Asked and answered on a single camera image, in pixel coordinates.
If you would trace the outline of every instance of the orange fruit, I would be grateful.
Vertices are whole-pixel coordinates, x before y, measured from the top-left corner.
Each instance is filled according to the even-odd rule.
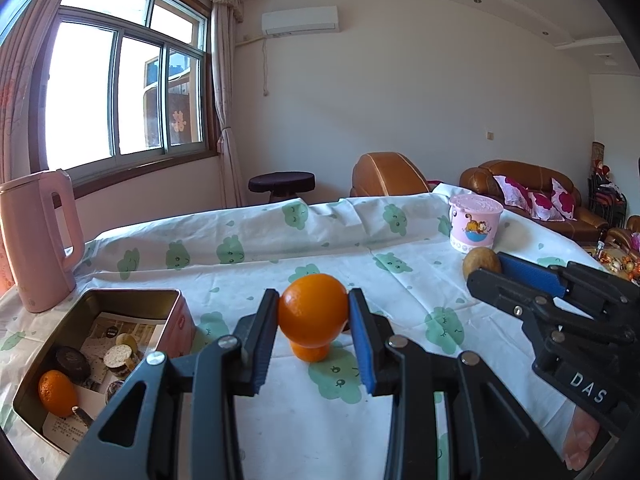
[[[278,324],[292,350],[302,360],[313,359],[310,362],[326,357],[328,348],[321,347],[338,337],[348,316],[347,290],[327,274],[297,279],[282,293],[278,305]]]
[[[78,405],[73,383],[57,370],[43,373],[38,381],[38,395],[45,409],[57,416],[71,415],[71,408]]]

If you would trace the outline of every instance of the electric kettle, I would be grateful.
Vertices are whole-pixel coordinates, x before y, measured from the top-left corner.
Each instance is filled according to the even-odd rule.
[[[62,202],[72,243],[65,254],[53,194]],[[84,255],[84,237],[71,179],[63,170],[41,171],[0,186],[2,238],[22,304],[29,312],[56,306],[76,288],[74,267]]]

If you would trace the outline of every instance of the floral pillow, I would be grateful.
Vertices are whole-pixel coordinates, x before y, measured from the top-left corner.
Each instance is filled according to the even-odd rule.
[[[531,218],[545,222],[563,222],[564,217],[554,207],[548,196],[537,191],[529,191],[531,199]]]
[[[529,197],[529,191],[524,186],[521,186],[508,176],[497,175],[494,176],[494,179],[502,190],[505,205],[518,207],[531,214],[533,204]]]
[[[574,197],[562,187],[562,185],[554,178],[551,179],[553,191],[551,193],[551,203],[556,209],[569,220],[575,220],[575,200]]]

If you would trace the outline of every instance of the human hand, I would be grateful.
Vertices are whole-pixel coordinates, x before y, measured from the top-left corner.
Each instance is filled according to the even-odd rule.
[[[562,444],[562,456],[567,469],[580,471],[584,468],[599,431],[598,421],[576,406],[574,418]]]

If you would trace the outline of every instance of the pink curtain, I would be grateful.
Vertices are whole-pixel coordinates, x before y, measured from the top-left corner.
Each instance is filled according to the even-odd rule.
[[[236,18],[232,7],[214,4],[212,21],[212,64],[213,89],[216,110],[222,126],[218,140],[220,152],[220,185],[223,206],[242,207],[246,205],[244,186],[236,141],[231,130],[231,85],[233,81],[234,49],[236,41]]]
[[[30,89],[33,65],[60,1],[33,0],[0,46],[0,183],[12,178],[11,134],[23,118],[22,105]],[[14,277],[0,238],[0,294],[13,284]]]

